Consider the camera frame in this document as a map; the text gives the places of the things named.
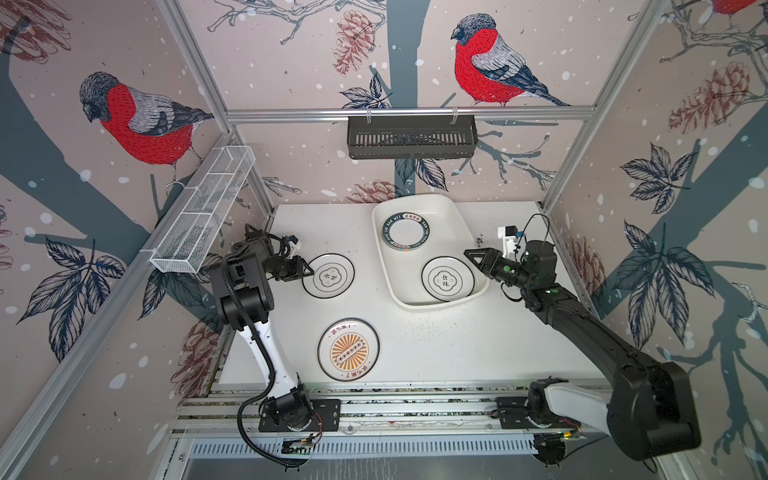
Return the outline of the green rim plate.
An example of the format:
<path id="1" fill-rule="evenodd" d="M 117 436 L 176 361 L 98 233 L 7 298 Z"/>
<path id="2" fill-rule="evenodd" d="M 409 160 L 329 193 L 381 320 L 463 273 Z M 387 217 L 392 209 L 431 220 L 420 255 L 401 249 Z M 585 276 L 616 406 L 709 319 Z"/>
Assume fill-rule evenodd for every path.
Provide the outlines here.
<path id="1" fill-rule="evenodd" d="M 399 212 L 388 217 L 381 228 L 381 238 L 393 250 L 412 251 L 429 239 L 431 228 L 426 219 L 413 212 Z"/>

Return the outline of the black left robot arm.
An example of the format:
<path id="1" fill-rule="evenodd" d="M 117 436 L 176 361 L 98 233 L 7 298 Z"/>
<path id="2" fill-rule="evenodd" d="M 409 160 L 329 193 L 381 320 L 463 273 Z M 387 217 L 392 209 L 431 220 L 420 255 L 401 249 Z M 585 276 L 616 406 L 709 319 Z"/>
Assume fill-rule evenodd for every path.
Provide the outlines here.
<path id="1" fill-rule="evenodd" d="M 311 400 L 286 360 L 269 315 L 275 309 L 270 282 L 314 275 L 296 254 L 298 239 L 278 237 L 247 224 L 245 238 L 208 267 L 218 319 L 245 339 L 266 382 L 255 402 L 267 425 L 302 430 L 312 421 Z"/>

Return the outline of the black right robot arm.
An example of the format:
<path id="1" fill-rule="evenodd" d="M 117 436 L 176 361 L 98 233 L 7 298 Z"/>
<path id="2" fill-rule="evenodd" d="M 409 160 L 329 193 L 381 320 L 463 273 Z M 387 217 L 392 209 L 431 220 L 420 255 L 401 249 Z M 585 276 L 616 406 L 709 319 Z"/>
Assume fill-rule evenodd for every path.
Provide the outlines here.
<path id="1" fill-rule="evenodd" d="M 586 424 L 607 434 L 636 461 L 700 446 L 688 374 L 627 343 L 557 283 L 552 243 L 530 242 L 521 261 L 493 248 L 467 249 L 464 255 L 487 278 L 518 288 L 525 307 L 564 335 L 610 383 L 605 394 L 559 378 L 532 382 L 528 411 L 533 422 L 568 418 Z"/>

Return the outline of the white plastic bin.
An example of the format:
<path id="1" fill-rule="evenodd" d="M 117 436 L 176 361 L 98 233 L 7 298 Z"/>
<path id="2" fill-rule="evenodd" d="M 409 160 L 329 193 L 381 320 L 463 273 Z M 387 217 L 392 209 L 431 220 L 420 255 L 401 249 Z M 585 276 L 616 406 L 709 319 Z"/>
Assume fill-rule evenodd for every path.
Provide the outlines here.
<path id="1" fill-rule="evenodd" d="M 413 212 L 426 219 L 431 228 L 429 239 L 412 251 L 397 251 L 381 238 L 384 221 L 399 212 Z M 390 294 L 401 308 L 409 311 L 438 310 L 469 302 L 485 293 L 489 281 L 464 256 L 466 249 L 475 247 L 464 218 L 455 203 L 440 194 L 421 194 L 382 202 L 373 208 L 372 226 L 384 277 Z M 463 299 L 442 302 L 431 297 L 421 281 L 423 267 L 433 258 L 455 257 L 463 261 L 475 278 L 473 293 Z"/>

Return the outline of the orange sunburst plate front left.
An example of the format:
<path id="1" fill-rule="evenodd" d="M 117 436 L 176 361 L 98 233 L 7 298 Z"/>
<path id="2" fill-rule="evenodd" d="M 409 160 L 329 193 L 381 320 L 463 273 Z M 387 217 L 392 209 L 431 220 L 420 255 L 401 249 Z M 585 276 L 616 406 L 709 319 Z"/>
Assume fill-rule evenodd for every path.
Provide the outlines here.
<path id="1" fill-rule="evenodd" d="M 345 318 L 330 325 L 317 348 L 321 370 L 338 382 L 362 379 L 372 371 L 379 354 L 376 330 L 359 318 Z"/>

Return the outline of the white mesh wall shelf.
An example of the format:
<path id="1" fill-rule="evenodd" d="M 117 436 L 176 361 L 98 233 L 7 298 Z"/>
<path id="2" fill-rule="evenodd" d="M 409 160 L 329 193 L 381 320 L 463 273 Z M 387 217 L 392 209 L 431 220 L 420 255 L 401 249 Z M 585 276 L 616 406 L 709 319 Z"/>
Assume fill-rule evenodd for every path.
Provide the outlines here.
<path id="1" fill-rule="evenodd" d="M 200 183 L 150 257 L 162 273 L 198 272 L 253 167 L 247 146 L 218 150 Z"/>

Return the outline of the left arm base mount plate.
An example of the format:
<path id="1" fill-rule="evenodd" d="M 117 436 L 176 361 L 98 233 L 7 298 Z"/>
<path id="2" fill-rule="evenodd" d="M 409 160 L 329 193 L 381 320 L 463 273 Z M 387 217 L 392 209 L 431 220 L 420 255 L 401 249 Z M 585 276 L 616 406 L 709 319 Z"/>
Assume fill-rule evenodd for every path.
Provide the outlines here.
<path id="1" fill-rule="evenodd" d="M 339 399 L 318 399 L 312 401 L 312 415 L 303 415 L 293 423 L 276 423 L 266 412 L 261 414 L 260 433 L 304 433 L 337 432 L 340 425 L 341 401 Z"/>

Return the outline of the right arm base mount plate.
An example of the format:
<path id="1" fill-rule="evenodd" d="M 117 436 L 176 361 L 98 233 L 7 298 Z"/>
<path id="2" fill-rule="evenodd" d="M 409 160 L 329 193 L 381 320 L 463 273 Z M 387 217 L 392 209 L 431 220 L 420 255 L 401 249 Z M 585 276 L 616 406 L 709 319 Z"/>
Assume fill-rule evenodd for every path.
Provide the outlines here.
<path id="1" fill-rule="evenodd" d="M 501 428 L 510 429 L 560 429 L 579 430 L 580 422 L 557 417 L 554 414 L 536 413 L 529 405 L 527 397 L 503 396 L 495 399 L 495 408 L 491 417 L 500 422 Z"/>

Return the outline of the aluminium rail base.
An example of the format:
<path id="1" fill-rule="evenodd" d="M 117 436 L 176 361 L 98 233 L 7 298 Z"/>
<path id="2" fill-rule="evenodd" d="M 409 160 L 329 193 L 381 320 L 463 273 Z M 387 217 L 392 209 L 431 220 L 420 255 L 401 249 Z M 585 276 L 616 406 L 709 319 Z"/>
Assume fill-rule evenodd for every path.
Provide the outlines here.
<path id="1" fill-rule="evenodd" d="M 334 434 L 362 435 L 488 433 L 521 431 L 598 432 L 580 422 L 579 430 L 501 428 L 491 417 L 495 399 L 503 396 L 527 397 L 522 385 L 471 385 L 453 388 L 355 388 L 312 389 L 312 401 L 339 399 L 341 417 Z M 219 391 L 207 397 L 183 400 L 177 411 L 172 432 L 214 433 L 223 436 L 237 433 L 236 414 L 240 405 L 255 392 Z"/>

